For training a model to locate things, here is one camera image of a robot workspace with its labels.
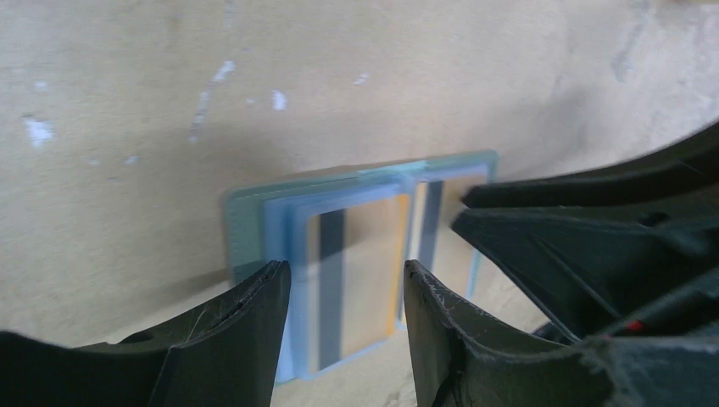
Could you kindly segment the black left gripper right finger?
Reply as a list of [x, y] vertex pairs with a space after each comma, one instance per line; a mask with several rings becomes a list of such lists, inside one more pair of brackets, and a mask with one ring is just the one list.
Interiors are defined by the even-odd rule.
[[592, 337], [572, 346], [505, 324], [404, 265], [420, 406], [715, 406], [718, 339]]

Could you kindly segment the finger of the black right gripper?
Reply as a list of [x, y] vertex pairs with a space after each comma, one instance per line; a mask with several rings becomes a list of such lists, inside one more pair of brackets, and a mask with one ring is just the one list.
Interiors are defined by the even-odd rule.
[[453, 230], [572, 341], [718, 332], [718, 190], [593, 208], [468, 209]]
[[718, 184], [718, 124], [620, 164], [543, 179], [487, 184], [462, 198], [470, 209], [600, 207], [642, 203]]

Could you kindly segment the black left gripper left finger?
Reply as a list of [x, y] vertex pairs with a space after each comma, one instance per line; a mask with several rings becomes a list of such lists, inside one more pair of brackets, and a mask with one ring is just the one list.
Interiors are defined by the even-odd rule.
[[1, 334], [4, 406], [267, 406], [291, 286], [287, 262], [118, 343]]

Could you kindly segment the green leather card holder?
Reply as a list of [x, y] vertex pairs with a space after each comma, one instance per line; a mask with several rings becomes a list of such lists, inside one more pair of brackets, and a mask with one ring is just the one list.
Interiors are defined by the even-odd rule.
[[406, 326], [403, 268], [404, 262], [409, 259], [417, 183], [425, 177], [464, 174], [484, 174], [486, 182], [490, 182], [495, 176], [498, 160], [498, 155], [488, 150], [397, 164], [336, 167], [315, 175], [235, 188], [225, 195], [222, 206], [227, 263], [234, 282], [245, 280], [270, 260], [286, 260], [291, 267], [290, 304], [281, 339], [276, 384], [315, 378], [381, 344], [315, 376], [308, 374], [309, 276], [306, 240], [309, 217], [399, 194], [409, 196], [405, 252], [399, 269], [399, 314], [394, 334]]

